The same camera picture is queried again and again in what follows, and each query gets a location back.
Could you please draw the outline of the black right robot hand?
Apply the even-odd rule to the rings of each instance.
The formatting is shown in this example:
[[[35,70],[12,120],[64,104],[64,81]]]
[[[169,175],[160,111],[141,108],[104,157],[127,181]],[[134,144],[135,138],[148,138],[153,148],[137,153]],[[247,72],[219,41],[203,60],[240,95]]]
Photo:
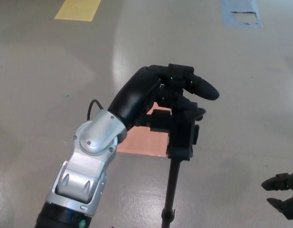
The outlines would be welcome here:
[[[292,190],[293,191],[293,173],[280,173],[272,178],[265,180],[261,186],[266,191]],[[267,202],[277,211],[282,213],[288,220],[293,220],[293,196],[285,201],[275,198],[268,198]]]

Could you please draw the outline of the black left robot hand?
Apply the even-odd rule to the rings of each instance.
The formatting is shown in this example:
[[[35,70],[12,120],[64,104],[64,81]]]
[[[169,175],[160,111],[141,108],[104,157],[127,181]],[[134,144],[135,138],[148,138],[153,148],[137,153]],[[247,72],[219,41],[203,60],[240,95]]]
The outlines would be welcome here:
[[[111,102],[108,111],[130,130],[154,103],[169,109],[187,109],[190,101],[183,96],[184,90],[210,101],[220,96],[213,85],[194,74],[191,66],[151,65],[140,68],[129,79]]]

